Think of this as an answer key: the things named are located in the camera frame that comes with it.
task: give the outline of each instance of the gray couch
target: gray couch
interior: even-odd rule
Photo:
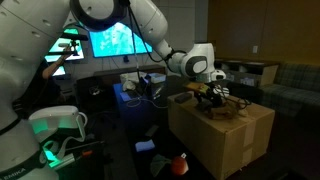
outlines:
[[[309,107],[320,110],[320,67],[281,64],[274,84],[261,89],[261,104],[282,114],[295,117]]]

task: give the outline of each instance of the floor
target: floor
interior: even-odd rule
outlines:
[[[277,114],[269,152],[228,180],[267,180],[273,174],[285,170],[291,170],[309,180],[319,180],[320,132],[317,131],[317,121],[304,123],[310,118],[302,116],[300,119],[293,119]],[[105,140],[103,154],[111,157],[103,165],[104,180],[137,180],[123,122],[109,112],[96,114],[91,119],[88,124],[90,131],[97,138]]]

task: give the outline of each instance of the table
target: table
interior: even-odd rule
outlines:
[[[168,76],[161,97],[156,99],[154,103],[158,106],[166,106],[168,96],[187,91],[183,87],[183,84],[186,82],[188,80],[185,78]],[[170,166],[167,165],[155,179],[214,179],[192,153],[171,133],[168,125],[167,109],[158,109],[148,101],[142,101],[139,106],[129,108],[122,101],[119,94],[122,92],[122,85],[115,84],[113,88],[120,117],[124,121],[126,135],[139,179],[154,179],[150,173],[150,163],[156,154],[172,159],[175,156],[180,156],[182,153],[187,154],[189,166],[189,171],[183,177],[173,176],[170,172]],[[135,143],[149,140],[144,134],[153,124],[159,126],[159,129],[152,138],[156,148],[151,151],[137,153]]]

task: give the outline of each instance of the cardboard box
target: cardboard box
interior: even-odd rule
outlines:
[[[252,104],[247,107],[248,117],[212,120],[195,109],[195,98],[177,104],[176,96],[168,97],[170,130],[217,180],[266,153],[274,110]]]

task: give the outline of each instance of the computer monitor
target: computer monitor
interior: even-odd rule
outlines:
[[[64,30],[65,33],[70,33],[70,34],[79,34],[78,30],[75,28],[68,28]],[[65,38],[59,38],[54,45],[50,48],[49,52],[62,52],[64,47],[59,47],[59,44],[62,43],[69,43],[70,44],[71,40],[70,39],[65,39]],[[83,49],[81,46],[81,42],[80,40],[76,40],[76,43],[79,44],[79,46],[76,47],[76,50],[78,52],[78,56],[75,55],[71,55],[69,58],[66,59],[66,61],[75,61],[75,60],[81,60],[84,59],[84,54],[83,54]],[[60,55],[53,55],[53,56],[45,56],[45,59],[47,60],[47,62],[55,62],[58,60],[58,58],[60,57]]]
[[[66,70],[64,69],[63,66],[59,66],[57,71],[52,75],[52,76],[63,76],[66,74]]]
[[[102,32],[89,32],[95,58],[134,54],[132,32],[122,23],[116,23]],[[134,34],[136,53],[147,53],[142,39]],[[152,47],[146,43],[148,52]]]

